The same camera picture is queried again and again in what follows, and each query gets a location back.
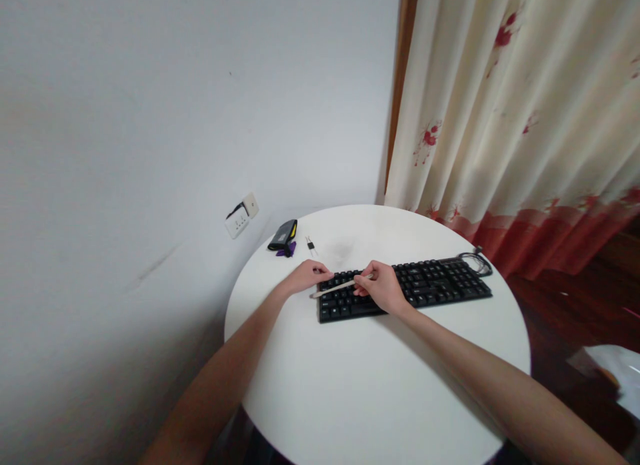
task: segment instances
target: wall plate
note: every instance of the wall plate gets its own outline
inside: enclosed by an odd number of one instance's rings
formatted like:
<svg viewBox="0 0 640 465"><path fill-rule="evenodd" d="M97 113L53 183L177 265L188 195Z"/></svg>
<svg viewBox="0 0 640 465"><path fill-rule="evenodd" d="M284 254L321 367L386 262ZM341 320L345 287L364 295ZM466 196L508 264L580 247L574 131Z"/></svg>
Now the wall plate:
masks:
<svg viewBox="0 0 640 465"><path fill-rule="evenodd" d="M247 209L247 213L251 218L255 217L258 214L258 211L260 211L260 209L258 208L258 202L255 201L255 197L253 196L253 192L245 196L245 199L242 201L242 203L244 204L245 208Z"/></svg>
<svg viewBox="0 0 640 465"><path fill-rule="evenodd" d="M243 206L233 212L229 218L225 220L225 226L231 238L235 238L249 225L249 215Z"/></svg>

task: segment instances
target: keyboard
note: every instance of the keyboard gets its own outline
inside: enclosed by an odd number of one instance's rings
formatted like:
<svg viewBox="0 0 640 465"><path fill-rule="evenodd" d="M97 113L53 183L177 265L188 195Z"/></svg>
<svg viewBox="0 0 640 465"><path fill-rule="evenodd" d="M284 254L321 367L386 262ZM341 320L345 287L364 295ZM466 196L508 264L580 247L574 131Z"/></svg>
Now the keyboard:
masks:
<svg viewBox="0 0 640 465"><path fill-rule="evenodd" d="M493 296L491 288L461 258L393 265L393 269L405 298L416 308ZM318 284L318 291L323 292L353 280L353 276L361 272L351 270L336 273L332 280ZM353 290L352 285L318 298L320 323L386 314L371 296L357 297L353 295Z"/></svg>

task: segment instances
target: floral curtain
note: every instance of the floral curtain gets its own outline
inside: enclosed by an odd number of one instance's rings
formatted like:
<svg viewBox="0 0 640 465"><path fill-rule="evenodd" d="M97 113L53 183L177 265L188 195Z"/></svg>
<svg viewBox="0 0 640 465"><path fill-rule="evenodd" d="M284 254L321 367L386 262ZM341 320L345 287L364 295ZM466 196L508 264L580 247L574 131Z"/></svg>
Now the floral curtain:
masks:
<svg viewBox="0 0 640 465"><path fill-rule="evenodd" d="M385 205L507 276L577 273L640 211L640 0L418 0Z"/></svg>

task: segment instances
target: wall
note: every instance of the wall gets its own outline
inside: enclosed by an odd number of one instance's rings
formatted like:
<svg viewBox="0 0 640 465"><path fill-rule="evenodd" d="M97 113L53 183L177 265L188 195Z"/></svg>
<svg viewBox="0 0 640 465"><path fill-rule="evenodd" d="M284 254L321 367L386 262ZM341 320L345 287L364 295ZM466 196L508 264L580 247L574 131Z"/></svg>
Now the wall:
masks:
<svg viewBox="0 0 640 465"><path fill-rule="evenodd" d="M374 201L398 0L0 1L0 462L130 462L270 213Z"/></svg>

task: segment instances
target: round table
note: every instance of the round table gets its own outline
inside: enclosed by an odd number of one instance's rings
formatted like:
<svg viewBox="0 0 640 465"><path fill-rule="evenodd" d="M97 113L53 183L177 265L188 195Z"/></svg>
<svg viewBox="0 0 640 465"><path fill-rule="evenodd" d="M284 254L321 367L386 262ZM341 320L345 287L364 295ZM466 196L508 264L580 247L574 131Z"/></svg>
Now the round table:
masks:
<svg viewBox="0 0 640 465"><path fill-rule="evenodd" d="M225 320L225 341L273 287L310 258L305 236L331 271L371 260L402 264L473 251L454 231L416 213L375 205L324 209L298 219L292 258L267 250L243 268ZM530 372L520 309L496 272L493 297L420 311ZM273 328L243 405L290 461L307 464L482 464L503 443L490 419L429 348L384 315L318 323L309 289L292 296Z"/></svg>

